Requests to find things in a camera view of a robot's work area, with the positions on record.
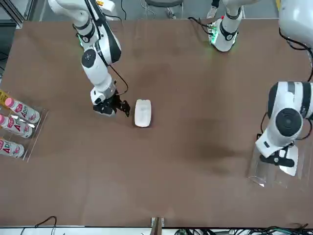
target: pink bottle cap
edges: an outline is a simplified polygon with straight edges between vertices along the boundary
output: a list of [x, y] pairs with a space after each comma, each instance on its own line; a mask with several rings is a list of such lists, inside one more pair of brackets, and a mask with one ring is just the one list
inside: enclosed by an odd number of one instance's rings
[[5, 105], [6, 105], [6, 106], [12, 107], [13, 104], [14, 104], [14, 99], [12, 99], [12, 98], [7, 98], [7, 99], [5, 100]]
[[0, 125], [2, 125], [5, 121], [5, 117], [0, 114]]

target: floor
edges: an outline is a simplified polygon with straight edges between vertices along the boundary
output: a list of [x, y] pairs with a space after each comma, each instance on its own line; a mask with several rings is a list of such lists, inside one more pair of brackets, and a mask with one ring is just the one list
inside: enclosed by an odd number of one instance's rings
[[[124, 12], [121, 9], [121, 0], [113, 0], [117, 6], [117, 12], [119, 16], [124, 17]], [[185, 0], [183, 17], [187, 18], [193, 16], [196, 18], [205, 18], [208, 10], [211, 6], [211, 0]], [[127, 12], [127, 20], [136, 20], [139, 18], [145, 18], [145, 10], [140, 5], [140, 0], [124, 0], [123, 8]], [[162, 8], [150, 7], [156, 15], [149, 12], [149, 19], [166, 19], [166, 13]], [[175, 7], [174, 12], [177, 18], [180, 18], [180, 7]], [[220, 4], [217, 12], [217, 17], [220, 17], [225, 12], [225, 7]], [[278, 11], [275, 0], [263, 0], [254, 5], [248, 5], [245, 7], [246, 18], [277, 18]], [[63, 21], [68, 20], [62, 16], [56, 16], [49, 8], [46, 0], [37, 0], [35, 10], [33, 11], [32, 20], [34, 21]]]

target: bottle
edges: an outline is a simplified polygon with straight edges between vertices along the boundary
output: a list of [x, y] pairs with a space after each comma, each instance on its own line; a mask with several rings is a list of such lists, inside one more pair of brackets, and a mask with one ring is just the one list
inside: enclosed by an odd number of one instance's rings
[[24, 154], [24, 146], [5, 139], [0, 139], [0, 154], [13, 158], [20, 158]]
[[28, 138], [33, 133], [33, 129], [26, 123], [15, 120], [12, 117], [6, 117], [0, 114], [0, 126], [17, 136]]
[[9, 98], [9, 95], [5, 93], [3, 90], [0, 90], [0, 105], [6, 109], [8, 109], [8, 107], [6, 107], [5, 105], [5, 101], [7, 98]]
[[37, 123], [40, 119], [40, 114], [36, 110], [15, 99], [7, 98], [5, 100], [5, 105], [8, 106], [18, 116], [32, 124]]

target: green led light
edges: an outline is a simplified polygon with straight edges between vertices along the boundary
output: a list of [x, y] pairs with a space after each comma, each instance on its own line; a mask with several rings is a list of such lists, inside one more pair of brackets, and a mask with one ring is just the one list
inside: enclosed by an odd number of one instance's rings
[[212, 43], [212, 44], [215, 44], [215, 43], [216, 43], [216, 38], [217, 38], [218, 35], [219, 35], [218, 32], [213, 33], [212, 40], [211, 40], [211, 43]]

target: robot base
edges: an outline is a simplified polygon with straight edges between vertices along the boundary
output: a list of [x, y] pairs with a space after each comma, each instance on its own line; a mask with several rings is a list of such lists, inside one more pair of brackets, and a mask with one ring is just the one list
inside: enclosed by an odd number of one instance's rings
[[218, 19], [209, 25], [209, 43], [214, 46], [220, 52], [227, 52], [235, 44], [238, 33], [232, 38], [232, 40], [227, 41], [224, 35], [221, 33], [220, 24], [222, 19]]

